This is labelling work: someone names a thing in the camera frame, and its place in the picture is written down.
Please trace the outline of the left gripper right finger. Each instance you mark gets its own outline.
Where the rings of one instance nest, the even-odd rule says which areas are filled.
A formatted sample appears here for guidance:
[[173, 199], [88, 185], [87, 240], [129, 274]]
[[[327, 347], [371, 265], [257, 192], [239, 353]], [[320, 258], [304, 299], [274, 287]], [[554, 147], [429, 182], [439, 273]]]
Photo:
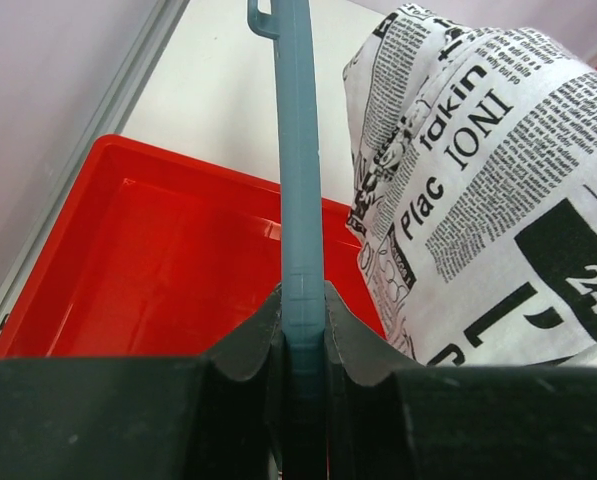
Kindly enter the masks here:
[[325, 288], [333, 479], [597, 479], [597, 368], [426, 367]]

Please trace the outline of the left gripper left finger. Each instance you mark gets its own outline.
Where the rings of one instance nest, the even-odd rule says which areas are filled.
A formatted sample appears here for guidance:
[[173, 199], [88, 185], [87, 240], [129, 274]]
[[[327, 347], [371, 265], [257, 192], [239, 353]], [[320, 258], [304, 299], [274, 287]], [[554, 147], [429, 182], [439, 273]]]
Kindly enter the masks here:
[[0, 360], [0, 479], [274, 479], [280, 293], [189, 356]]

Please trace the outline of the newspaper print trousers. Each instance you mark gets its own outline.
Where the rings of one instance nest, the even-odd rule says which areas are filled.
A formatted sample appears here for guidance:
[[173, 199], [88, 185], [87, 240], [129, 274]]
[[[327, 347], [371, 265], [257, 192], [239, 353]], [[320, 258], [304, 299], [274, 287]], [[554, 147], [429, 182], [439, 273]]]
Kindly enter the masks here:
[[539, 31], [407, 3], [343, 80], [347, 225], [387, 341], [454, 366], [597, 346], [597, 70]]

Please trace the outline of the teal hanger of newspaper trousers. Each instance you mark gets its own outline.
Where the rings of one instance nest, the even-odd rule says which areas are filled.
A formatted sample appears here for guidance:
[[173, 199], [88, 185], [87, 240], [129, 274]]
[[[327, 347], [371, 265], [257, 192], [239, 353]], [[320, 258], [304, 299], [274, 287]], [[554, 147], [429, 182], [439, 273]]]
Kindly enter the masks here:
[[286, 341], [282, 473], [324, 479], [326, 319], [322, 197], [310, 7], [247, 4], [252, 32], [273, 41], [281, 195], [281, 327]]

